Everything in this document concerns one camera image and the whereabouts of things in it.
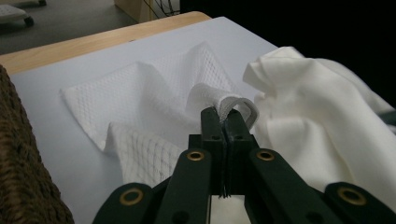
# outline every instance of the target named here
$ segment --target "crumpled white fabric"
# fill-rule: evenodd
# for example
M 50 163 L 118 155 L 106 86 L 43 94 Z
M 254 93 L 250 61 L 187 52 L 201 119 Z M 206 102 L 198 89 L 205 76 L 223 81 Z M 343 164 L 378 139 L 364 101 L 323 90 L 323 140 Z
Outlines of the crumpled white fabric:
M 260 92 L 261 147 L 315 189 L 346 181 L 396 211 L 396 136 L 377 115 L 393 108 L 352 71 L 283 47 L 249 63 L 244 81 Z
M 91 140 L 116 152 L 125 183 L 152 187 L 173 173 L 189 134 L 201 133 L 200 113 L 214 106 L 221 119 L 233 107 L 251 128 L 257 108 L 242 97 L 206 42 L 62 90 Z

